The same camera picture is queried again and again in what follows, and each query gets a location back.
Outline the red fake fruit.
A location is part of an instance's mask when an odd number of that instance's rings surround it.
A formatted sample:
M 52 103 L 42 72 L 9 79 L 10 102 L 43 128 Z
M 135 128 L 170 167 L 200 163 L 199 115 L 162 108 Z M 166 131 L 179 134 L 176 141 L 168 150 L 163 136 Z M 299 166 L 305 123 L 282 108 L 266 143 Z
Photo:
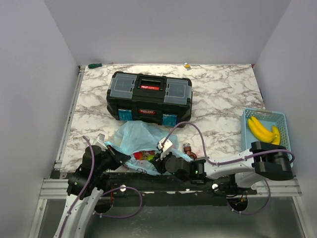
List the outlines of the red fake fruit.
M 140 151 L 140 152 L 135 152 L 134 157 L 136 160 L 143 160 L 144 159 L 144 154 Z

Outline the light blue plastic bag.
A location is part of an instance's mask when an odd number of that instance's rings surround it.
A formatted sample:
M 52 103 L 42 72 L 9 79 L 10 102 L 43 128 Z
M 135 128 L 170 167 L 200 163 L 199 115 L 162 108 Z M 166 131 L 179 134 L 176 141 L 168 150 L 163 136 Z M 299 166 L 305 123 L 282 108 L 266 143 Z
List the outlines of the light blue plastic bag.
M 137 161 L 134 153 L 154 150 L 158 152 L 157 144 L 168 135 L 167 131 L 158 126 L 142 121 L 128 121 L 114 134 L 113 141 L 105 141 L 105 145 L 112 146 L 115 150 L 131 156 L 125 167 L 139 173 L 158 176 L 159 173 L 149 161 Z

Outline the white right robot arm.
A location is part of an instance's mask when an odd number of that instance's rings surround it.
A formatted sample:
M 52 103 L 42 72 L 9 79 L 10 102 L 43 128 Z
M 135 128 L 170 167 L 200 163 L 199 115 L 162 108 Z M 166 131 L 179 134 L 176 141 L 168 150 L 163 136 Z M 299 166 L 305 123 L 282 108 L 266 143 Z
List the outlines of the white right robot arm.
M 160 174 L 168 172 L 182 181 L 197 185 L 234 176 L 228 181 L 228 189 L 233 194 L 239 194 L 264 179 L 292 180 L 291 164 L 294 159 L 295 155 L 283 146 L 257 141 L 251 143 L 251 148 L 223 162 L 209 159 L 186 161 L 172 152 L 157 153 L 150 162 Z

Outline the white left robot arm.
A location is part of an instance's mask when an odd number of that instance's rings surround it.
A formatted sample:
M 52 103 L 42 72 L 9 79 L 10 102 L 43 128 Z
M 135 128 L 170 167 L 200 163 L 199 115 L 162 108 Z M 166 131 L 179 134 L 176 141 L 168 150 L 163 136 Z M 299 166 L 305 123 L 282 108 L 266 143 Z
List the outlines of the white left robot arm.
M 84 237 L 98 199 L 110 190 L 107 170 L 114 171 L 130 159 L 110 145 L 86 147 L 81 165 L 68 179 L 65 207 L 55 238 Z

